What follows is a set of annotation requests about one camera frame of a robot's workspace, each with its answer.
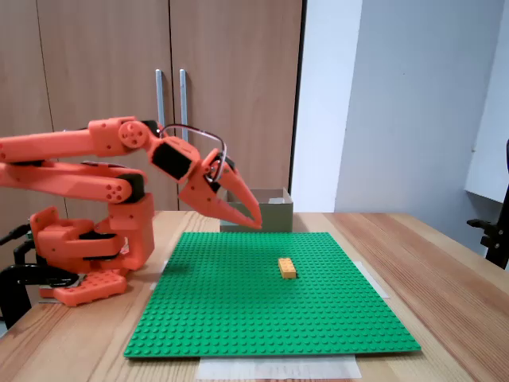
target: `orange plastic part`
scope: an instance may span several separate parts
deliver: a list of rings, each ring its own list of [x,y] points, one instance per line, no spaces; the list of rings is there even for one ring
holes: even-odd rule
[[[293,266],[291,259],[278,259],[278,264],[279,271],[281,272],[281,277],[284,279],[295,279],[297,277],[297,271],[295,271],[295,267]]]
[[[240,211],[231,207],[226,201],[219,199],[205,179],[212,166],[218,166],[215,158],[219,154],[217,149],[203,160],[201,165],[188,178],[188,182],[179,194],[179,198],[205,216],[228,220],[246,227],[260,229],[262,227],[262,213],[258,201],[240,177],[237,169],[232,169],[224,163],[223,174],[218,183],[230,190],[247,207],[252,218],[244,216]]]
[[[78,306],[100,298],[126,291],[127,282],[123,270],[90,272],[85,280],[73,288],[40,289],[42,298],[56,298],[67,306]]]

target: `wooden cabinet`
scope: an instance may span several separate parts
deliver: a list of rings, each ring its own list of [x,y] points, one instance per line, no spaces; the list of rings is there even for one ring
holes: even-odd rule
[[[0,0],[2,135],[75,130],[91,119],[157,119],[155,70],[165,74],[165,120],[181,121],[179,69],[188,73],[188,122],[222,137],[250,187],[289,182],[301,0]],[[203,155],[208,142],[190,135]],[[178,208],[177,186],[145,152],[113,162],[144,170],[156,209]],[[2,189],[25,219],[63,199]],[[66,199],[70,218],[105,204]],[[10,222],[5,223],[5,231]]]
[[[173,121],[169,9],[166,0],[44,0],[38,3],[49,105],[55,131],[91,119],[135,115],[157,120],[155,70],[163,78],[165,117]],[[79,158],[143,170],[156,209],[177,209],[177,186],[146,153]],[[67,199],[72,218],[104,218],[106,205]]]
[[[301,1],[170,0],[175,120],[219,135],[251,188],[288,187]],[[202,154],[205,138],[189,135]]]

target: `wooden table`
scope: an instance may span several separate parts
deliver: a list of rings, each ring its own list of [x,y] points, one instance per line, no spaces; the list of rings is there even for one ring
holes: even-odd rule
[[[293,225],[330,232],[362,261],[422,345],[421,353],[357,357],[362,380],[509,380],[505,271],[407,215],[302,213]],[[195,212],[158,213],[156,249],[127,293],[77,308],[32,308],[0,342],[0,380],[194,380],[197,359],[129,361],[122,353],[181,233],[218,230],[217,220]]]

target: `metal handle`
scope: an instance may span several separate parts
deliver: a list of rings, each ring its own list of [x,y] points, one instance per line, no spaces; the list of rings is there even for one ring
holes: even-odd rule
[[[166,126],[165,98],[162,88],[162,70],[160,69],[156,69],[156,90],[157,90],[157,119],[164,128]]]
[[[181,123],[188,124],[188,87],[187,87],[187,73],[184,69],[180,70],[181,75]],[[186,129],[182,130],[182,139],[189,142],[189,135]]]

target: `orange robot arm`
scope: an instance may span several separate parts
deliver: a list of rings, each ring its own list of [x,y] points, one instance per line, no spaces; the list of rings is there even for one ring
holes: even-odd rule
[[[135,117],[123,117],[91,121],[87,129],[79,131],[0,138],[0,185],[63,197],[123,203],[131,197],[133,185],[122,176],[137,173],[145,177],[142,171],[50,159],[86,154],[112,157],[144,149],[152,165],[179,184],[187,182],[180,198],[197,212],[261,228],[258,202],[231,161],[224,163],[221,178],[210,182],[215,164],[217,168],[219,151],[213,150],[202,160],[198,150],[186,141],[174,136],[160,138],[160,129],[153,121],[144,123]],[[251,218],[216,197],[220,185],[231,190],[247,206]]]
[[[261,228],[258,202],[232,161],[217,149],[202,159],[194,146],[175,136],[161,138],[160,130],[154,121],[123,117],[91,121],[79,131],[0,138],[0,185],[108,203],[108,217],[97,225],[90,220],[61,220],[55,208],[31,217],[37,253],[49,265],[74,273],[134,270],[153,250],[153,198],[144,192],[142,171],[54,158],[110,157],[143,149],[152,165],[185,184],[179,198],[197,212]],[[221,186],[232,191],[251,216],[220,200],[216,193]],[[127,251],[122,250],[124,237]]]

